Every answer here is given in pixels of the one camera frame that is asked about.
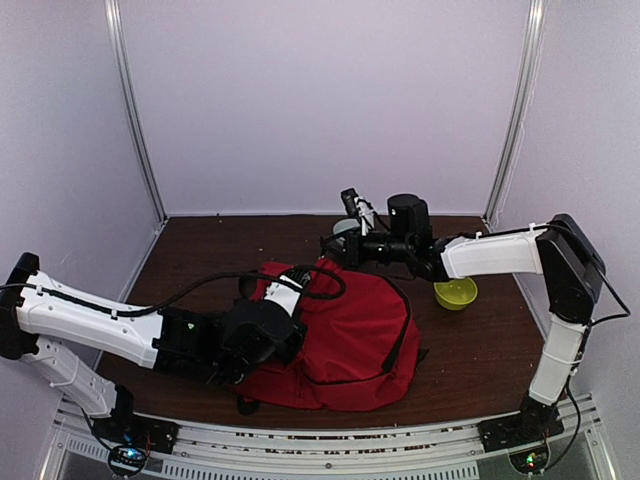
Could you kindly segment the aluminium frame post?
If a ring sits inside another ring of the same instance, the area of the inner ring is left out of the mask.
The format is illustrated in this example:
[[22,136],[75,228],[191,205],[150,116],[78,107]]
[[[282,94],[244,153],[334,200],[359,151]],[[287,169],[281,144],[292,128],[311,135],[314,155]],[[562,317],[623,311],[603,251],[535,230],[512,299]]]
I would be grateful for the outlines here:
[[136,153],[136,158],[141,169],[143,182],[151,200],[155,216],[159,223],[164,223],[168,220],[168,215],[166,213],[157,179],[151,164],[141,117],[136,101],[134,83],[126,48],[120,2],[117,0],[105,0],[104,7],[107,29],[116,62],[116,67],[118,70],[127,122]]
[[499,225],[499,217],[506,203],[521,143],[524,139],[524,121],[528,106],[533,98],[546,7],[547,2],[543,0],[529,2],[514,99],[496,174],[484,212],[485,224],[490,229],[495,229]]

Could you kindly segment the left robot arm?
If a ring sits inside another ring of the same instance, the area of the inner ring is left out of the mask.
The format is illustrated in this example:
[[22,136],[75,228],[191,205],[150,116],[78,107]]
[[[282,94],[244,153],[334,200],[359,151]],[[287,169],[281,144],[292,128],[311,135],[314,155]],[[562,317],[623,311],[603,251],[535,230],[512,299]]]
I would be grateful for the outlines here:
[[[256,300],[239,299],[221,313],[197,313],[176,302],[210,282],[255,279],[267,283]],[[292,361],[307,328],[298,304],[336,300],[346,292],[334,272],[295,265],[273,276],[222,272],[204,277],[168,299],[141,307],[70,288],[41,271],[25,252],[1,286],[1,355],[32,366],[123,444],[137,442],[144,424],[133,414],[133,395],[97,374],[66,341],[119,356],[165,375],[204,384],[236,385],[263,363]]]

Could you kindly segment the front aluminium rail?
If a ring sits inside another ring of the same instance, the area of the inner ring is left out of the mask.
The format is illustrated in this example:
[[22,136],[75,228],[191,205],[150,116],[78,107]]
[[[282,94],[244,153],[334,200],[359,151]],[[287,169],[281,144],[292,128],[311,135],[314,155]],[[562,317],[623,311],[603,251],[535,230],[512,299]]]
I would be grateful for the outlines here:
[[[601,422],[587,395],[578,396],[581,425],[569,450],[544,475],[520,473],[525,451],[548,446],[557,461],[576,432],[569,401],[559,405],[565,431],[547,444],[487,451],[484,419],[412,427],[274,430],[177,421],[172,453],[150,453],[133,479],[620,479],[606,450]],[[116,479],[106,449],[80,410],[63,401],[40,479]]]

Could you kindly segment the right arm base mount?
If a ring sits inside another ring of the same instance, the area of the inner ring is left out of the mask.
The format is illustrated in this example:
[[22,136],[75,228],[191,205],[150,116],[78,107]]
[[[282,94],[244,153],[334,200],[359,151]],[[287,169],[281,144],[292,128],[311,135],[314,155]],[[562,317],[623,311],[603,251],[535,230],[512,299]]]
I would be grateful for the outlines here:
[[559,418],[541,420],[521,413],[481,421],[477,428],[486,453],[542,442],[564,432]]

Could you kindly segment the light blue ceramic bowl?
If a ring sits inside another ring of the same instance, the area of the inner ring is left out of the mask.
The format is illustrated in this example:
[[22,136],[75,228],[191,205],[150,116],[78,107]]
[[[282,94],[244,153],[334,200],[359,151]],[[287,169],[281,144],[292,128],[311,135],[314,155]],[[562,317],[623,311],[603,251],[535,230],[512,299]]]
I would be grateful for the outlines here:
[[360,222],[353,218],[345,218],[339,220],[333,226],[333,236],[337,240],[343,240],[348,234],[355,233],[356,235],[358,235],[360,231]]

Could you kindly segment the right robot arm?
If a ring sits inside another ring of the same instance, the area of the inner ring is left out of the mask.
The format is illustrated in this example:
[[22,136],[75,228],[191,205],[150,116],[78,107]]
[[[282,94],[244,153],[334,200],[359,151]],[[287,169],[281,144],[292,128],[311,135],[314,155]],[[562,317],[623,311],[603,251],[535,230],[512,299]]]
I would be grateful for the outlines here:
[[611,286],[605,263],[568,214],[544,224],[498,233],[462,233],[436,238],[428,205],[414,194],[387,200],[388,222],[354,189],[342,191],[348,215],[321,239],[323,251],[344,265],[369,261],[400,262],[420,279],[433,283],[476,275],[530,273],[543,277],[551,326],[536,373],[523,398],[512,430],[519,440],[535,440],[551,424],[552,411],[577,369],[588,336],[598,325],[593,314],[601,290]]

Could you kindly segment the red backpack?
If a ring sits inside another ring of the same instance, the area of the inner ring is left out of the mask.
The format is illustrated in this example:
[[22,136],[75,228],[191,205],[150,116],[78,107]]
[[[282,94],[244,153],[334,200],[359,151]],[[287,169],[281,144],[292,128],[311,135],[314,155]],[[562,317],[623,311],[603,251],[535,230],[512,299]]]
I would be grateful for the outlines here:
[[300,299],[307,333],[289,363],[272,358],[233,386],[237,409],[261,404],[338,412],[369,412],[402,399],[419,363],[421,333],[408,296],[391,279],[345,269],[328,258],[317,266],[346,285],[337,299]]

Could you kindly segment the right aluminium frame post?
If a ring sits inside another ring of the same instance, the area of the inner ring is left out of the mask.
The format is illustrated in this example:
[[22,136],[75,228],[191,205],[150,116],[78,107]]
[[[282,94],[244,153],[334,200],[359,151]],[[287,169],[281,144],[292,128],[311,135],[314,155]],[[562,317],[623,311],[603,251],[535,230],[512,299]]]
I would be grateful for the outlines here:
[[496,174],[484,212],[485,224],[490,229],[495,229],[499,225],[499,217],[506,203],[521,143],[524,139],[524,121],[528,106],[533,98],[546,7],[547,2],[543,0],[529,2],[514,99]]

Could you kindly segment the lime green bowl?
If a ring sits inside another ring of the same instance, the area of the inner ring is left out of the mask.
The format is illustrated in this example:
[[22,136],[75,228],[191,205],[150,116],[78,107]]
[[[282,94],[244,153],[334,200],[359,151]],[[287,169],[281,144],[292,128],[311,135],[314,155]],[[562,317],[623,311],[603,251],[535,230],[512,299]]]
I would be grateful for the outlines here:
[[464,310],[478,296],[478,286],[472,278],[437,282],[433,287],[437,303],[450,311]]

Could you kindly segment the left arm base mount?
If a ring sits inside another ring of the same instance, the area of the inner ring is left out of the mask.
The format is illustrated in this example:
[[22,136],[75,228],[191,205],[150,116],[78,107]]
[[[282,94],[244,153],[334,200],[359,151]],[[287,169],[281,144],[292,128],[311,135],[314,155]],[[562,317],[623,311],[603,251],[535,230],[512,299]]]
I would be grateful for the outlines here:
[[179,433],[175,422],[137,414],[128,420],[93,418],[93,428],[101,439],[163,454],[173,452]]

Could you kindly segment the left aluminium frame post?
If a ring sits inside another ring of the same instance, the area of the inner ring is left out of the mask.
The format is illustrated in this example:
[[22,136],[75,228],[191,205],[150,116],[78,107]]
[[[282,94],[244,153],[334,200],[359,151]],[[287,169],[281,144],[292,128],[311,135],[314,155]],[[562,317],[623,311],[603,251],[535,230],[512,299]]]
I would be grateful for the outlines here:
[[151,200],[155,216],[159,223],[164,223],[168,220],[168,215],[166,213],[157,179],[151,164],[141,117],[136,101],[134,83],[126,48],[120,2],[117,0],[105,0],[104,7],[107,29],[116,62],[116,67],[118,70],[127,122],[136,153],[136,158],[141,169],[143,182]]

